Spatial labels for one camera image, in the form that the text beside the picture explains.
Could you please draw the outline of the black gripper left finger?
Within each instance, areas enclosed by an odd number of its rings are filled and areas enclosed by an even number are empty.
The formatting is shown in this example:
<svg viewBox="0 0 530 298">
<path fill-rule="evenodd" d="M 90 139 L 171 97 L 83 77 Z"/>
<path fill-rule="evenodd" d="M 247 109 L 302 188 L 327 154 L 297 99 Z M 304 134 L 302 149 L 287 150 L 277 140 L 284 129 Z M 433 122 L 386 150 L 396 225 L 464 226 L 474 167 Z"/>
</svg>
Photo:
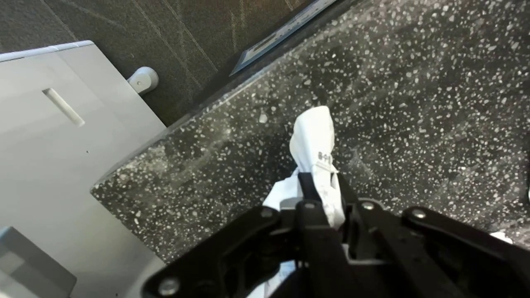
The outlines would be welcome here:
<svg viewBox="0 0 530 298">
<path fill-rule="evenodd" d="M 342 235 L 328 223 L 314 177 L 304 172 L 299 180 L 302 200 L 297 203 L 297 230 L 314 296 L 353 298 Z"/>
</svg>

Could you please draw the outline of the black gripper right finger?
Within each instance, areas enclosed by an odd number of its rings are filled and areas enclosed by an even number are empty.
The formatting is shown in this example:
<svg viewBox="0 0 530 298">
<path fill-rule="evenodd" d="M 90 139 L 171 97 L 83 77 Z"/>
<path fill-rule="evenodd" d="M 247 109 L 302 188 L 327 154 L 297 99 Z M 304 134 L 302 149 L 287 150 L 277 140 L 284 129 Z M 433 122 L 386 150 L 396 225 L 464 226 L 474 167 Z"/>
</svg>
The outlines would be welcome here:
<svg viewBox="0 0 530 298">
<path fill-rule="evenodd" d="M 340 182 L 347 221 L 337 298 L 474 298 L 456 243 L 357 195 L 345 177 Z"/>
</svg>

